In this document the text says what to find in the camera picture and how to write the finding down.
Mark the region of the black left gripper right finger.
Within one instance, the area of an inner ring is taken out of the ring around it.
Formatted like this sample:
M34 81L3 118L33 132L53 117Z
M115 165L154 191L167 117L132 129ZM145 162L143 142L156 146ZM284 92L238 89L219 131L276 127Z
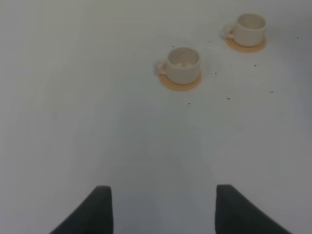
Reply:
M216 187L214 228L216 234L289 233L232 185Z

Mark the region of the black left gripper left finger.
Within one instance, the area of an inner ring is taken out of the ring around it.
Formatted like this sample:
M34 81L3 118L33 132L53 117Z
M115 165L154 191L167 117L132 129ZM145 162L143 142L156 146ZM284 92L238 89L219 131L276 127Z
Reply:
M114 232L112 201L111 187L95 187L85 200L51 233L112 234Z

